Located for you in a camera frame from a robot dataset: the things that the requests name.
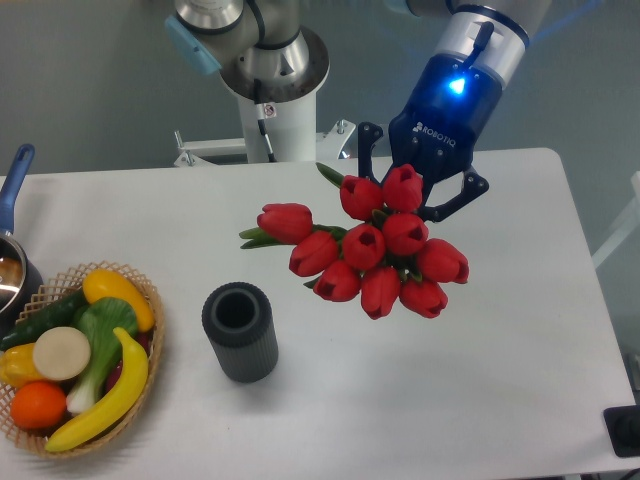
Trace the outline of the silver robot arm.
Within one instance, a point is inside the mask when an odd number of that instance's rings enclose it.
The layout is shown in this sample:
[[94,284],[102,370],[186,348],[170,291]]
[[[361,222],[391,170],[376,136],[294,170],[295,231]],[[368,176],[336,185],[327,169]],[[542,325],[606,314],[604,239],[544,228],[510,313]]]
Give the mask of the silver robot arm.
[[[424,195],[462,175],[458,195],[418,207],[422,219],[440,222],[487,191],[472,165],[475,144],[549,3],[393,1],[390,8],[415,17],[441,10],[450,19],[401,112],[387,127],[359,124],[358,173],[372,177],[373,147],[387,138],[393,166],[412,166]],[[330,63],[323,41],[301,24],[298,2],[179,1],[165,29],[193,69],[219,74],[235,95],[250,162],[315,159],[316,94]]]

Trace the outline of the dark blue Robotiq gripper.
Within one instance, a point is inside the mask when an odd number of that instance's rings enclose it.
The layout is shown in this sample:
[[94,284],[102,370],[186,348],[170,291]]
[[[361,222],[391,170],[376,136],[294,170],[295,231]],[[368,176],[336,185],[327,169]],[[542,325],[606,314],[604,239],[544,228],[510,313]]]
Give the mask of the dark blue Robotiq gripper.
[[[489,182],[468,168],[476,141],[501,96],[502,85],[494,77],[475,67],[467,68],[453,56],[438,54],[429,60],[406,105],[389,123],[393,163],[411,165],[422,177],[424,193],[464,171],[457,195],[443,204],[424,204],[417,210],[423,221],[442,222],[489,190]],[[360,178],[377,182],[372,151],[383,136],[384,130],[377,124],[358,124]]]

